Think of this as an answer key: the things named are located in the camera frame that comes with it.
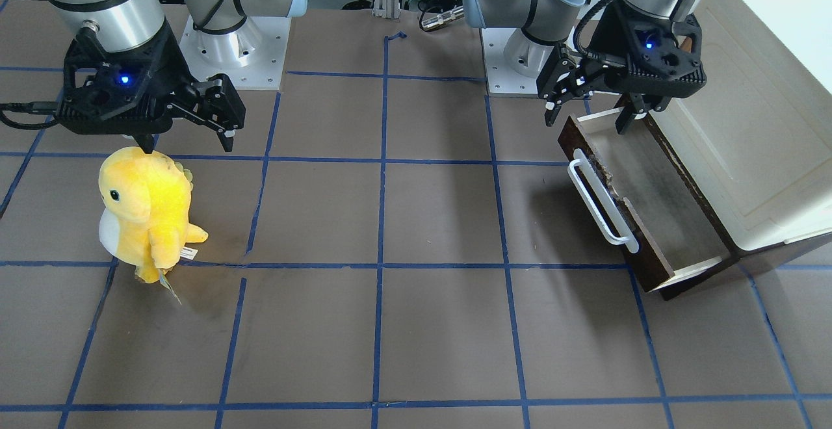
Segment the white handle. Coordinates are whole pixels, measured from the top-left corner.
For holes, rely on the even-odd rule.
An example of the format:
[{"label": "white handle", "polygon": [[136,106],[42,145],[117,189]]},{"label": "white handle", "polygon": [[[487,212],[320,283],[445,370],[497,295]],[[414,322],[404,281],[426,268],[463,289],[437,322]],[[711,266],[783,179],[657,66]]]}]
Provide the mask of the white handle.
[{"label": "white handle", "polygon": [[[595,174],[595,171],[592,170],[591,166],[589,166],[589,160],[586,159],[583,151],[576,149],[574,157],[575,159],[569,163],[569,177],[573,180],[575,189],[577,189],[580,198],[583,199],[583,203],[585,203],[586,207],[589,209],[589,213],[592,215],[592,218],[595,219],[595,224],[598,225],[604,239],[612,245],[624,245],[630,253],[635,254],[638,252],[638,240],[636,240],[636,237],[632,234],[627,222],[624,221],[624,216],[622,216],[618,209],[616,209],[616,204],[612,201],[610,193],[606,191],[606,187],[601,184],[601,180],[598,178],[597,174]],[[592,188],[592,192],[595,193],[595,197],[598,197],[598,200],[601,202],[601,206],[604,207],[607,216],[610,217],[612,225],[615,226],[619,233],[622,234],[621,237],[612,233],[609,225],[606,224],[604,216],[601,215],[601,210],[598,209],[598,206],[595,206],[595,202],[592,200],[589,190],[586,189],[586,186],[584,186],[582,180],[580,180],[579,175],[577,175],[577,168],[580,168],[580,173],[583,174],[588,181],[590,187]]]}]

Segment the wooden drawer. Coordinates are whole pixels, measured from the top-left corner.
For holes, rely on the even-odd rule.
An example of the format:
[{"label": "wooden drawer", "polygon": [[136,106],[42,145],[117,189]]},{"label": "wooden drawer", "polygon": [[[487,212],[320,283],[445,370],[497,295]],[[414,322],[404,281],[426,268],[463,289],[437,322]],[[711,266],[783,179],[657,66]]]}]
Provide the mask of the wooden drawer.
[{"label": "wooden drawer", "polygon": [[695,277],[731,258],[716,228],[647,122],[616,133],[620,109],[570,116],[558,139],[570,177],[601,233],[621,245],[645,291]]}]

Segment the white mounting plate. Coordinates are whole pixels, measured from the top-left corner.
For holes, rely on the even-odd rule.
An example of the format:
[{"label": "white mounting plate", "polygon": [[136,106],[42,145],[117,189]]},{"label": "white mounting plate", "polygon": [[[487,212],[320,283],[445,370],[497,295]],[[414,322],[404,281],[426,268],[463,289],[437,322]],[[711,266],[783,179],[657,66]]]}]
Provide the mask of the white mounting plate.
[{"label": "white mounting plate", "polygon": [[250,17],[250,20],[255,22],[268,41],[267,48],[261,51],[261,58],[243,68],[219,68],[208,64],[202,58],[202,54],[197,52],[196,35],[193,33],[194,22],[189,16],[188,23],[185,24],[185,33],[179,41],[179,48],[182,49],[185,62],[188,62],[190,73],[199,80],[206,80],[217,73],[225,73],[238,90],[279,90],[280,77],[283,76],[283,62],[286,59],[286,44],[289,41],[289,26],[292,20],[283,17]]},{"label": "white mounting plate", "polygon": [[537,79],[514,71],[508,65],[502,50],[516,27],[485,27],[482,31],[482,56],[488,76],[488,94],[515,98],[536,98]]}]

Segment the toy label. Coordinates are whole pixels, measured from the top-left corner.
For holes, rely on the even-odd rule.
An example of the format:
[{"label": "toy label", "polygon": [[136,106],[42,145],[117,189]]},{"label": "toy label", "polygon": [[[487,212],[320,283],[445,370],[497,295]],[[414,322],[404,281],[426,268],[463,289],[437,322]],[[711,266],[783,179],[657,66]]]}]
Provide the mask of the toy label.
[{"label": "toy label", "polygon": [[182,258],[187,258],[188,260],[193,260],[196,257],[196,252],[199,250],[195,248],[190,248],[190,246],[184,246],[182,251],[179,252],[179,256]]}]

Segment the plush toy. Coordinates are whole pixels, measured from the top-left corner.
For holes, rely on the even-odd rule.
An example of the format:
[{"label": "plush toy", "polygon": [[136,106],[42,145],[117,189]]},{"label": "plush toy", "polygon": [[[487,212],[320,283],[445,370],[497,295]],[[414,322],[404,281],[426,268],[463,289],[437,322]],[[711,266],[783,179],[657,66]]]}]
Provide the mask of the plush toy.
[{"label": "plush toy", "polygon": [[170,289],[164,275],[179,261],[182,246],[208,239],[188,222],[191,179],[173,159],[136,147],[116,151],[101,165],[98,189],[105,209],[98,237],[110,254],[136,265],[145,283],[161,281]]}]

